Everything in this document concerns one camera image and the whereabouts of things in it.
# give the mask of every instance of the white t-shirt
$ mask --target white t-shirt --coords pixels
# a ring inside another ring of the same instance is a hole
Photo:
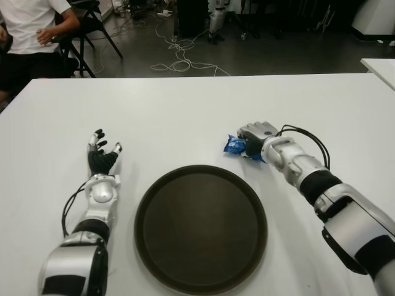
[[[37,30],[54,27],[55,11],[62,14],[69,8],[67,0],[0,0],[2,18],[14,38],[8,53],[54,52],[57,44],[40,45]]]

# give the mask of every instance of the blue wrapper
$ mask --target blue wrapper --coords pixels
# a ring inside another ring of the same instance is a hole
[[[225,148],[223,149],[224,152],[230,152],[233,154],[241,154],[242,157],[248,157],[253,160],[258,160],[258,161],[264,162],[264,160],[262,159],[262,156],[260,154],[253,155],[253,156],[249,157],[245,153],[245,150],[246,150],[246,140],[236,138],[232,135],[229,135],[228,143],[225,146]]]
[[[224,152],[240,154],[246,150],[246,140],[229,135],[228,143],[223,149]]]

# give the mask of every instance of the white table surface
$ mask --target white table surface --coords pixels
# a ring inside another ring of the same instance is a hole
[[[395,59],[362,59],[360,62],[395,90]]]
[[[393,94],[372,73],[33,80],[0,114],[0,295],[35,294],[41,265],[62,240],[64,203],[88,176],[86,142],[98,128],[124,147],[107,295],[177,295],[141,263],[133,222],[155,180],[192,164],[244,178],[268,218],[261,265],[227,295],[374,295],[370,278],[348,271],[327,246],[312,207],[282,175],[222,149],[249,122],[308,129],[329,149],[332,172],[395,219]],[[312,141],[294,136],[321,157]],[[85,205],[79,196],[69,229]]]

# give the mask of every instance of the black tray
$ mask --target black tray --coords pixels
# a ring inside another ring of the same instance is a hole
[[[148,189],[137,211],[135,241],[161,283],[187,294],[219,294],[260,263],[267,221],[241,178],[214,166],[186,166]]]

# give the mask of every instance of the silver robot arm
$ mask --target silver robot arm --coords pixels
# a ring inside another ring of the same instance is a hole
[[[210,15],[209,41],[213,42],[214,44],[217,43],[215,37],[225,22],[227,7],[229,4],[230,0],[216,0],[215,9]]]
[[[48,257],[38,282],[38,295],[103,296],[106,294],[108,273],[107,243],[113,227],[118,200],[118,176],[109,176],[122,147],[112,152],[98,150],[107,141],[97,130],[88,144],[91,177],[85,184],[88,209],[73,233]]]
[[[246,152],[284,174],[323,221],[323,238],[351,271],[369,274],[379,296],[395,295],[395,222],[352,186],[333,176],[292,138],[269,123],[246,125]]]

